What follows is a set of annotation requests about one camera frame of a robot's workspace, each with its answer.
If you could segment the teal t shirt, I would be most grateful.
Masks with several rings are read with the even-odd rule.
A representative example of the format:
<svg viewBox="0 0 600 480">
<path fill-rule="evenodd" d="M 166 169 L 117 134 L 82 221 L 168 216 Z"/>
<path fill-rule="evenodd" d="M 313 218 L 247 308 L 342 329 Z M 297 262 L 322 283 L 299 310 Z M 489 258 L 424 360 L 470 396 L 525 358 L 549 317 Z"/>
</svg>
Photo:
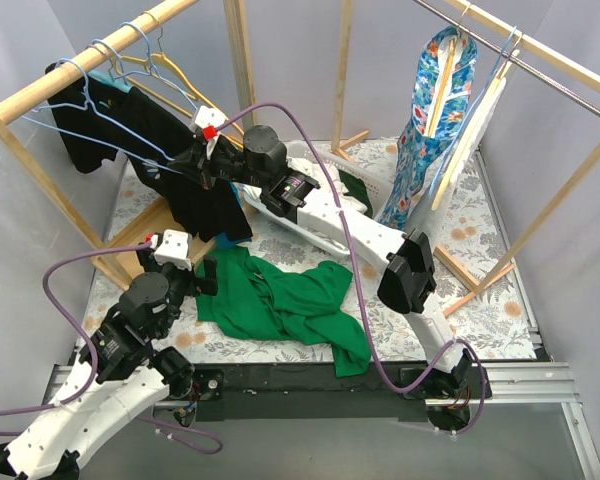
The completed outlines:
<svg viewBox="0 0 600 480">
<path fill-rule="evenodd" d="M 238 206 L 241 207 L 242 206 L 242 198 L 240 196 L 241 191 L 238 189 L 238 187 L 231 183 L 230 184 L 232 192 L 234 194 L 235 199 L 238 202 Z M 243 244 L 243 243 L 247 243 L 247 242 L 251 242 L 253 240 L 252 236 L 243 238 L 243 239 L 238 239 L 238 240 L 230 240 L 227 236 L 227 234 L 225 232 L 221 232 L 220 234 L 216 235 L 214 237 L 215 239 L 215 244 L 216 247 L 220 250 L 229 250 L 239 244 Z"/>
</svg>

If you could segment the bright green t shirt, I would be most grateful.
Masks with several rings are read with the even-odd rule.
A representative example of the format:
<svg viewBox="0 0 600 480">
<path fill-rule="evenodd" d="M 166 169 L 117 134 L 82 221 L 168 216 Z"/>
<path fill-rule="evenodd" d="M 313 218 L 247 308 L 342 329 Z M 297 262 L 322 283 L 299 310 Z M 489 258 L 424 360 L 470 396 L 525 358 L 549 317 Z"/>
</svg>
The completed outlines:
<svg viewBox="0 0 600 480">
<path fill-rule="evenodd" d="M 335 374 L 365 373 L 371 350 L 363 327 L 341 310 L 353 274 L 325 260 L 285 272 L 245 247 L 216 251 L 218 291 L 196 299 L 198 319 L 241 340 L 296 341 L 331 346 Z"/>
</svg>

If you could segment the black t shirt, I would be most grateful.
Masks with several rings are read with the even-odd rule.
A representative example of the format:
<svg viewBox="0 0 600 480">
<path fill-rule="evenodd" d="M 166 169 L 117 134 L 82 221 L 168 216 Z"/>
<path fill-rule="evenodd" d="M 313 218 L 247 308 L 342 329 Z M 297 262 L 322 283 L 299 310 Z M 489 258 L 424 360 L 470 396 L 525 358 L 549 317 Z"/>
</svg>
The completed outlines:
<svg viewBox="0 0 600 480">
<path fill-rule="evenodd" d="M 186 149 L 193 145 L 191 132 Z M 225 232 L 230 240 L 252 236 L 252 229 L 242 207 L 238 206 L 229 181 L 217 180 L 212 188 L 206 189 L 194 180 L 173 172 L 167 164 L 152 160 L 146 164 L 158 168 L 162 177 L 153 182 L 137 177 L 167 200 L 174 220 L 191 235 L 203 241 L 221 232 Z"/>
</svg>

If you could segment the teal plastic hanger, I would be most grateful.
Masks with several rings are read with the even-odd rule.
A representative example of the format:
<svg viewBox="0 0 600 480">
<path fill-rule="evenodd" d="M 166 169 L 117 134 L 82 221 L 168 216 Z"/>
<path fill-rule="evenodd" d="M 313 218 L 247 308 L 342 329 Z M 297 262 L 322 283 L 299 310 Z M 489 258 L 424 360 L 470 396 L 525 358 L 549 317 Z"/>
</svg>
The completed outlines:
<svg viewBox="0 0 600 480">
<path fill-rule="evenodd" d="M 114 79 L 109 74 L 102 73 L 97 70 L 92 70 L 88 73 L 91 80 L 98 81 L 104 85 L 107 85 L 112 88 L 116 88 L 117 90 L 128 93 L 131 90 L 131 87 L 126 84 L 121 79 Z"/>
</svg>

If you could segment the green and white raglan shirt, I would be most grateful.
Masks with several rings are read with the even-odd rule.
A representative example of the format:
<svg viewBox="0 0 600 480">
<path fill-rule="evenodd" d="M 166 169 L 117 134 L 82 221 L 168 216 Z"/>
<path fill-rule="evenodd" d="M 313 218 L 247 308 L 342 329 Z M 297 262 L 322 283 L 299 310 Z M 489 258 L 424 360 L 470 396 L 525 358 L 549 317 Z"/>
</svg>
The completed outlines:
<svg viewBox="0 0 600 480">
<path fill-rule="evenodd" d="M 338 173 L 340 181 L 348 190 L 346 196 L 353 197 L 354 199 L 362 203 L 366 207 L 366 215 L 372 214 L 373 209 L 365 183 L 361 179 L 355 177 L 354 175 L 346 171 L 339 170 Z"/>
</svg>

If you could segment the white t shirt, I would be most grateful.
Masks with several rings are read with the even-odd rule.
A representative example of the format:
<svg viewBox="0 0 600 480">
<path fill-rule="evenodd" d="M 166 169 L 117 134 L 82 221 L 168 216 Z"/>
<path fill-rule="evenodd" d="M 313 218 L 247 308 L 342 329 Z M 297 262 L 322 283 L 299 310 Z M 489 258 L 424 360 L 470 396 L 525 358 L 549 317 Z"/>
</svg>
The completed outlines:
<svg viewBox="0 0 600 480">
<path fill-rule="evenodd" d="M 346 171 L 346 170 L 344 170 L 343 168 L 339 168 L 335 164 L 328 163 L 326 160 L 324 160 L 324 162 L 325 162 L 326 169 L 329 173 L 329 177 L 332 179 L 334 186 L 336 188 L 336 192 L 340 199 L 341 205 L 343 207 L 347 207 L 347 208 L 355 210 L 359 213 L 362 213 L 366 217 L 373 218 L 374 210 L 373 210 L 372 214 L 366 215 L 365 214 L 366 207 L 362 203 L 360 203 L 353 197 L 346 196 L 346 193 L 348 192 L 348 190 L 344 186 L 344 184 L 340 181 L 339 173 L 338 173 L 339 170 L 343 170 L 343 171 Z M 301 158 L 301 157 L 289 157 L 288 165 L 293 170 L 298 171 L 298 172 L 304 174 L 305 176 L 311 177 L 314 180 L 316 180 L 317 184 L 319 186 L 319 190 L 325 192 L 329 196 L 330 199 L 333 199 L 333 195 L 332 195 L 328 180 L 318 163 L 316 163 L 315 161 L 309 160 L 309 159 Z"/>
</svg>

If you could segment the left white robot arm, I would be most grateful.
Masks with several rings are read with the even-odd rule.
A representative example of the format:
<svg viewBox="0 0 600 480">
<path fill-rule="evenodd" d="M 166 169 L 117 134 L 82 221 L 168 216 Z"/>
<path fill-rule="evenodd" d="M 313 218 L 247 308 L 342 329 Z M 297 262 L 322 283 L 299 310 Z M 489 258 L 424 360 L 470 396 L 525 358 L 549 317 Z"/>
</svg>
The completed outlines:
<svg viewBox="0 0 600 480">
<path fill-rule="evenodd" d="M 0 475 L 13 479 L 77 479 L 93 456 L 156 402 L 195 399 L 195 368 L 176 348 L 157 351 L 183 301 L 218 292 L 217 261 L 204 274 L 154 254 L 87 338 L 68 376 L 33 422 L 0 444 Z"/>
</svg>

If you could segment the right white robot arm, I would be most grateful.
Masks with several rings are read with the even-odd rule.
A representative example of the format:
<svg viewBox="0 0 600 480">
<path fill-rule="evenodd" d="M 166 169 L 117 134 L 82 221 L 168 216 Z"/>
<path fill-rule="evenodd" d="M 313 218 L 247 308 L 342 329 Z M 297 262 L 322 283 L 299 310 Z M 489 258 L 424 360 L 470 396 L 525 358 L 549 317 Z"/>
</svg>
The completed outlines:
<svg viewBox="0 0 600 480">
<path fill-rule="evenodd" d="M 364 259 L 382 274 L 377 296 L 402 314 L 424 349 L 427 367 L 398 393 L 421 390 L 429 395 L 455 397 L 469 384 L 476 361 L 470 347 L 454 337 L 436 293 L 434 249 L 443 215 L 418 216 L 409 231 L 382 225 L 374 218 L 341 204 L 333 178 L 319 181 L 290 166 L 305 158 L 323 172 L 341 168 L 361 176 L 360 167 L 317 150 L 311 143 L 283 143 L 264 125 L 248 129 L 237 148 L 213 127 L 199 128 L 190 147 L 170 167 L 204 188 L 219 180 L 246 186 L 246 197 L 259 211 L 316 246 L 333 252 L 333 242 L 346 246 L 353 261 Z"/>
</svg>

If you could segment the cream wooden hanger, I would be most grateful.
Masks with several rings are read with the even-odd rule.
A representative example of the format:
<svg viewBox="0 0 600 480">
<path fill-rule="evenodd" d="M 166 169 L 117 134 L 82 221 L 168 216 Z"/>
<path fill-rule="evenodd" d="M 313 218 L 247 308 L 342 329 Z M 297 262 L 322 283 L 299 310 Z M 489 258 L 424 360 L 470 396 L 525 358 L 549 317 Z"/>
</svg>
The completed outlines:
<svg viewBox="0 0 600 480">
<path fill-rule="evenodd" d="M 459 136 L 451 145 L 432 180 L 429 194 L 432 212 L 441 209 L 446 198 L 452 194 L 464 164 L 477 148 L 493 116 L 512 65 L 511 61 L 503 60 L 482 99 L 479 102 L 475 101 L 469 108 L 467 121 L 461 126 Z"/>
</svg>

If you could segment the wooden clothes rack left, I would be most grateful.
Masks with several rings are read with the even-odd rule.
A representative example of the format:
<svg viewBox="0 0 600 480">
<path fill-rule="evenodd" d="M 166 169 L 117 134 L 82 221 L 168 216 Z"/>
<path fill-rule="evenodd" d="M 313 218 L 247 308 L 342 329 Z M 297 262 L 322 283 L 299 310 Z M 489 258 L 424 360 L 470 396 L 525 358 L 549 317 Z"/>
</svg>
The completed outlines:
<svg viewBox="0 0 600 480">
<path fill-rule="evenodd" d="M 192 1 L 163 1 L 157 4 L 150 10 L 140 13 L 130 24 L 123 25 L 106 36 L 103 44 L 85 48 L 68 64 L 61 65 L 0 102 L 0 142 L 17 159 L 54 206 L 65 215 L 88 244 L 94 248 L 104 246 L 101 237 L 95 233 L 60 187 L 15 136 L 9 125 L 46 101 L 48 97 L 73 83 L 83 72 L 88 72 L 105 63 L 116 53 L 139 41 L 143 33 L 154 31 L 193 4 Z M 256 98 L 246 3 L 225 1 L 223 5 L 237 93 L 240 105 L 248 107 L 255 103 Z"/>
</svg>

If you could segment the wooden clothes rack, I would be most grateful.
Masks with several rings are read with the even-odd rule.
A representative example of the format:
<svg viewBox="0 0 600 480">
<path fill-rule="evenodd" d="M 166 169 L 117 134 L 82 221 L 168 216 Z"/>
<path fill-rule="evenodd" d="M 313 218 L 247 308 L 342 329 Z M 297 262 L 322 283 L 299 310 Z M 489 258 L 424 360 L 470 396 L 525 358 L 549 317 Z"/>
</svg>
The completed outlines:
<svg viewBox="0 0 600 480">
<path fill-rule="evenodd" d="M 46 101 L 48 97 L 73 83 L 83 72 L 88 72 L 105 63 L 116 53 L 139 41 L 143 33 L 154 31 L 193 4 L 192 1 L 163 1 L 157 4 L 150 10 L 140 13 L 130 24 L 123 25 L 106 36 L 103 44 L 85 48 L 68 64 L 61 65 L 0 102 L 0 142 L 17 159 L 54 206 L 65 215 L 88 244 L 94 248 L 104 246 L 101 237 L 95 233 L 60 187 L 15 136 L 9 125 Z M 240 105 L 248 107 L 255 103 L 256 98 L 246 3 L 225 1 L 223 5 L 237 93 Z"/>
<path fill-rule="evenodd" d="M 487 1 L 484 8 L 600 75 L 600 1 Z M 442 28 L 411 1 L 354 7 L 345 134 L 394 136 L 406 122 L 417 56 Z M 600 119 L 515 71 L 483 155 L 506 229 L 518 238 L 600 141 Z M 600 325 L 600 163 L 519 254 L 544 329 Z"/>
</svg>

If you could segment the floral patterned table mat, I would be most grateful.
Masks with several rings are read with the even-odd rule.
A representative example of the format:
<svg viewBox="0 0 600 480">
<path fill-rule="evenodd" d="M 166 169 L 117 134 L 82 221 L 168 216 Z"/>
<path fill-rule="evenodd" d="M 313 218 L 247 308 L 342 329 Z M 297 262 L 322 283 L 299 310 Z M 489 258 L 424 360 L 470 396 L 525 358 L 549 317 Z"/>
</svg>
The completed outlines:
<svg viewBox="0 0 600 480">
<path fill-rule="evenodd" d="M 367 140 L 347 149 L 366 173 L 391 184 L 397 159 L 393 138 Z M 118 198 L 108 232 L 114 237 L 157 200 L 131 166 L 119 182 Z M 329 254 L 294 232 L 269 220 L 251 207 L 245 209 L 254 236 L 247 248 L 284 271 L 303 272 L 329 259 Z M 458 177 L 442 235 L 441 246 L 476 279 L 482 279 L 505 252 L 505 241 L 492 214 L 492 202 L 473 155 Z M 421 360 L 423 349 L 405 319 L 385 308 L 375 292 L 381 276 L 367 262 L 359 263 L 373 341 L 384 361 Z M 530 329 L 532 313 L 526 304 L 516 271 L 510 271 L 480 295 L 467 300 L 467 288 L 441 263 L 435 265 L 442 310 L 448 311 L 452 331 L 466 339 L 481 359 L 533 359 L 535 342 Z M 232 339 L 209 322 L 199 320 L 196 303 L 189 300 L 183 313 L 159 347 L 177 347 L 195 363 L 329 362 L 328 345 L 306 346 L 295 341 Z"/>
</svg>

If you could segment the white plastic laundry basket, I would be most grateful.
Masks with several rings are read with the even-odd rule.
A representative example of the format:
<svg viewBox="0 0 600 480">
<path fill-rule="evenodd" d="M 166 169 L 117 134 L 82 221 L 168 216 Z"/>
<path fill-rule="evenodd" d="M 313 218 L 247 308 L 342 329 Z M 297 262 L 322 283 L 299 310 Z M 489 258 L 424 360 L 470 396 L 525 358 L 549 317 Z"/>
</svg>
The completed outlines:
<svg viewBox="0 0 600 480">
<path fill-rule="evenodd" d="M 344 212 L 357 255 L 377 268 L 384 268 L 388 264 L 387 254 L 396 251 L 402 244 L 400 230 L 391 229 L 377 222 L 389 198 L 393 183 L 328 151 L 322 149 L 311 151 L 307 143 L 302 140 L 289 141 L 286 147 L 287 159 L 301 157 L 318 163 L 329 186 L 334 183 L 329 177 L 324 160 L 361 178 L 367 186 L 374 217 L 369 218 L 355 210 L 343 207 L 339 197 L 333 196 L 333 199 L 330 199 L 325 192 L 319 190 L 319 186 L 306 195 L 304 206 L 295 212 L 290 212 L 287 216 L 279 217 L 267 209 L 260 200 L 259 187 L 249 185 L 243 187 L 245 202 L 269 217 L 271 221 L 295 232 L 338 259 L 350 255 L 339 215 L 340 212 Z"/>
</svg>

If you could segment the white fleece garment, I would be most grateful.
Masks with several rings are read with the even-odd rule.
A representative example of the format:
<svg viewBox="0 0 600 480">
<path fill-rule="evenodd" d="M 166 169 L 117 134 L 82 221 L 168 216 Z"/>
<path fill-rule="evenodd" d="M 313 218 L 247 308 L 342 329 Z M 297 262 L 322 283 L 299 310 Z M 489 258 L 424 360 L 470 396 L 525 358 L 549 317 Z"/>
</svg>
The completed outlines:
<svg viewBox="0 0 600 480">
<path fill-rule="evenodd" d="M 484 135 L 499 99 L 507 83 L 507 74 L 496 75 L 473 112 L 468 125 L 453 147 L 449 162 L 437 180 L 433 181 L 435 190 L 422 196 L 410 214 L 405 231 L 426 231 L 428 235 L 441 229 L 441 223 L 449 208 L 456 189 L 460 173 L 470 159 Z"/>
</svg>

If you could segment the blue floral garment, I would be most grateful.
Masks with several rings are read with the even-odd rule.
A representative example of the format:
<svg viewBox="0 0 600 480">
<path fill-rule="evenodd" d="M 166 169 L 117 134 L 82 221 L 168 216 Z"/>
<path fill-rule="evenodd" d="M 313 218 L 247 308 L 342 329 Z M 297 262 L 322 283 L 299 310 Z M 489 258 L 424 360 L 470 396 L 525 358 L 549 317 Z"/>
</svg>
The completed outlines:
<svg viewBox="0 0 600 480">
<path fill-rule="evenodd" d="M 379 223 L 399 230 L 406 226 L 429 166 L 455 140 L 467 114 L 477 57 L 475 41 L 454 26 L 436 33 L 423 48 L 410 116 L 397 140 L 394 185 Z"/>
</svg>

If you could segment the wooden clothes rack right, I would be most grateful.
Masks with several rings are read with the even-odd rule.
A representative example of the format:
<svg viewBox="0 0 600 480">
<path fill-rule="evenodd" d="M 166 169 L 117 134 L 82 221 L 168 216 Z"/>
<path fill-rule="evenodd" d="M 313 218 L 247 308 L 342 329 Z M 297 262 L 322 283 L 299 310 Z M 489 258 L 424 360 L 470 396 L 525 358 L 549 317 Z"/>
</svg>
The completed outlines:
<svg viewBox="0 0 600 480">
<path fill-rule="evenodd" d="M 484 8 L 600 75 L 600 1 L 487 1 Z M 417 56 L 442 28 L 411 1 L 354 7 L 345 134 L 394 136 L 406 122 Z M 506 229 L 518 238 L 600 141 L 600 119 L 515 71 L 483 155 Z M 519 254 L 544 329 L 600 325 L 600 163 Z"/>
</svg>

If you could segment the metal hanging rod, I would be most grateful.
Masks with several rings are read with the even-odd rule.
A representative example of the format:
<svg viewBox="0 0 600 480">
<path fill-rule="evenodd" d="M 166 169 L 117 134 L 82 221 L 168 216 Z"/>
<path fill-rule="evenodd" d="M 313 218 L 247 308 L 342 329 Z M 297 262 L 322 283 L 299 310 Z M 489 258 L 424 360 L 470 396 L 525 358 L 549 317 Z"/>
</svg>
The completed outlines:
<svg viewBox="0 0 600 480">
<path fill-rule="evenodd" d="M 464 26 L 460 18 L 457 20 L 453 19 L 449 14 L 444 13 L 442 10 L 435 7 L 428 1 L 415 1 L 415 4 L 432 13 L 434 16 L 440 20 L 443 20 L 447 24 L 456 27 L 462 33 L 469 35 L 479 44 L 485 46 L 494 53 L 499 53 L 501 51 L 501 48 L 494 42 L 488 40 L 476 31 Z M 509 25 L 508 23 L 490 14 L 486 10 L 475 6 L 469 1 L 447 1 L 447 4 L 458 10 L 462 15 L 467 14 L 470 19 L 476 20 L 479 24 L 487 27 L 491 31 L 502 35 L 505 39 L 512 34 L 511 40 L 514 43 L 514 46 L 511 47 L 512 50 L 519 48 L 527 53 L 531 53 L 538 59 L 557 68 L 560 72 L 568 75 L 570 78 L 575 79 L 579 83 L 600 94 L 600 75 L 548 47 L 528 34 L 519 32 L 518 30 L 514 31 L 514 27 L 512 25 Z M 511 51 L 503 51 L 502 55 L 508 61 L 511 61 L 514 65 L 524 71 L 527 75 L 540 81 L 545 86 L 558 92 L 563 97 L 569 99 L 572 103 L 578 105 L 600 119 L 600 107 L 596 106 L 582 95 L 576 93 L 572 89 L 563 85 L 553 77 L 545 74 L 528 62 L 519 59 L 518 57 L 513 57 L 513 53 Z"/>
</svg>

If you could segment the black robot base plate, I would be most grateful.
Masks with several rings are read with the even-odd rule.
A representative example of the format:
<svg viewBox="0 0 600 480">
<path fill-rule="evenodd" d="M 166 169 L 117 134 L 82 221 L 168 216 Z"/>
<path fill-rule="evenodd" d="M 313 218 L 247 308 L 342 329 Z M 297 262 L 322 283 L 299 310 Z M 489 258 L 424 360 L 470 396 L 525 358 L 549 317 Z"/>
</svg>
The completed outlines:
<svg viewBox="0 0 600 480">
<path fill-rule="evenodd" d="M 456 399 L 397 394 L 375 367 L 346 378 L 331 363 L 199 364 L 194 372 L 193 420 L 394 418 L 425 422 L 427 409 Z"/>
</svg>

